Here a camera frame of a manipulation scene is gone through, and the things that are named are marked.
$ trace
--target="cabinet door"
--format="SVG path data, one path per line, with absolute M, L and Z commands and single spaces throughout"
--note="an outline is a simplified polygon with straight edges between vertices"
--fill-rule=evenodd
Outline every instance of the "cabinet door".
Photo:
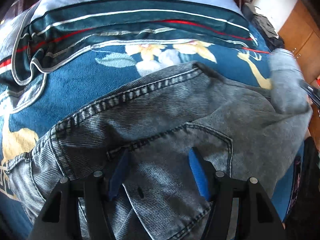
M 279 31 L 284 40 L 284 47 L 296 54 L 306 43 L 313 30 L 295 10 Z
M 305 80 L 310 83 L 320 75 L 320 38 L 312 33 L 306 44 L 296 54 Z

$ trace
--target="metal bolt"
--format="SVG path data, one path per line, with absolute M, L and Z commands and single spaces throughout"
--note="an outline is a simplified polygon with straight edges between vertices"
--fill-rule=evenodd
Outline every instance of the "metal bolt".
M 67 177 L 62 177 L 60 180 L 61 184 L 67 183 L 68 182 L 68 178 Z
M 95 176 L 95 177 L 101 177 L 102 176 L 102 171 L 95 171 L 94 173 L 93 173 L 93 175 Z
M 252 178 L 250 178 L 250 182 L 251 182 L 252 184 L 257 184 L 257 183 L 258 183 L 258 180 L 257 180 L 255 177 L 252 177 Z
M 223 177 L 224 177 L 223 171 L 216 171 L 216 176 L 217 176 L 218 178 L 223 178 Z

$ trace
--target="denim pants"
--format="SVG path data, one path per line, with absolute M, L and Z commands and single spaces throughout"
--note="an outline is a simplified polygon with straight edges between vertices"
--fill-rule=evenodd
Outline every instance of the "denim pants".
M 272 90 L 228 80 L 197 62 L 124 85 L 8 162 L 12 190 L 34 222 L 62 176 L 112 168 L 113 157 L 129 150 L 129 175 L 116 200 L 106 203 L 116 239 L 199 239 L 211 204 L 199 195 L 189 167 L 191 147 L 233 178 L 256 177 L 271 197 L 303 140 L 311 109 L 299 87 L 301 72 L 283 49 L 269 63 Z M 83 199 L 79 216 L 87 239 Z M 233 214 L 229 238 L 235 227 Z

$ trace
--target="white wall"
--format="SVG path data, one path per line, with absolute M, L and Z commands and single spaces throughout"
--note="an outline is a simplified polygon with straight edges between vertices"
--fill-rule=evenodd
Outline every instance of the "white wall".
M 252 3 L 261 9 L 261 14 L 265 15 L 276 31 L 279 31 L 297 0 L 253 0 Z

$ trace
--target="gray sleeve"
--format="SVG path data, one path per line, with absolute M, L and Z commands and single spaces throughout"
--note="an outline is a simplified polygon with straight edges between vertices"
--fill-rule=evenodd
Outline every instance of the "gray sleeve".
M 275 49 L 269 58 L 271 71 L 271 104 L 277 113 L 299 114 L 308 109 L 307 93 L 300 87 L 304 79 L 291 52 Z

